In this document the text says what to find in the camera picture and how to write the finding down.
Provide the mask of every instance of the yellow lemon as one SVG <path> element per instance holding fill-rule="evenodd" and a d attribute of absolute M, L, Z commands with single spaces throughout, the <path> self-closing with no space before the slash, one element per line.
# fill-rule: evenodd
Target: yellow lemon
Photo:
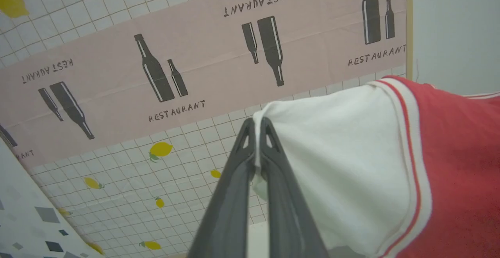
<path fill-rule="evenodd" d="M 18 18 L 30 14 L 26 10 L 24 0 L 0 0 L 0 11 L 10 18 Z"/>
<path fill-rule="evenodd" d="M 58 208 L 57 211 L 59 211 L 62 216 L 69 216 L 73 214 L 71 211 L 66 211 L 64 208 Z"/>
<path fill-rule="evenodd" d="M 154 144 L 150 149 L 150 160 L 155 162 L 159 157 L 167 156 L 172 151 L 173 146 L 166 142 L 159 142 Z"/>
<path fill-rule="evenodd" d="M 104 188 L 103 184 L 97 183 L 97 181 L 92 178 L 84 178 L 84 179 L 85 183 L 87 184 L 87 186 L 89 186 L 89 188 L 94 188 L 94 189 Z"/>
<path fill-rule="evenodd" d="M 157 207 L 158 208 L 162 208 L 163 206 L 165 206 L 165 203 L 163 202 L 163 199 L 160 199 L 159 197 L 157 197 L 155 199 L 155 201 L 157 201 Z"/>
<path fill-rule="evenodd" d="M 161 249 L 161 245 L 159 245 L 158 242 L 141 242 L 139 245 L 141 247 L 147 247 L 151 250 Z"/>
<path fill-rule="evenodd" d="M 95 251 L 99 252 L 100 254 L 104 255 L 104 251 L 102 251 L 102 248 L 100 248 L 100 246 L 98 246 L 97 244 L 87 242 L 87 245 L 95 249 Z"/>
<path fill-rule="evenodd" d="M 220 178 L 220 172 L 217 171 L 217 170 L 212 170 L 210 171 L 210 174 L 214 177 L 214 178 Z"/>

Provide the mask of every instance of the white fabric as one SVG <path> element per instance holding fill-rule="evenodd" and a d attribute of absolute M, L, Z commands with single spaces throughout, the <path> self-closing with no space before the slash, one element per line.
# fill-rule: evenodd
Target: white fabric
<path fill-rule="evenodd" d="M 271 102 L 254 114 L 257 140 L 263 116 L 273 122 L 326 247 L 348 245 L 357 253 L 376 255 L 400 228 L 410 197 L 389 96 L 364 85 Z M 267 199 L 259 173 L 254 190 Z"/>

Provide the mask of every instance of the wooden edge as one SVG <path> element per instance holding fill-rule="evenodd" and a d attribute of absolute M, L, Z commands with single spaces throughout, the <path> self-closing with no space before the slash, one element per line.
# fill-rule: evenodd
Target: wooden edge
<path fill-rule="evenodd" d="M 413 0 L 407 0 L 407 79 L 413 80 Z"/>

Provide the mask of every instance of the white wall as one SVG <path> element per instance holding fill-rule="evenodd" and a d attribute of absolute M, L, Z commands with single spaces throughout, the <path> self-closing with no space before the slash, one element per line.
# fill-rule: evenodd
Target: white wall
<path fill-rule="evenodd" d="M 500 91 L 500 0 L 414 0 L 414 80 Z"/>

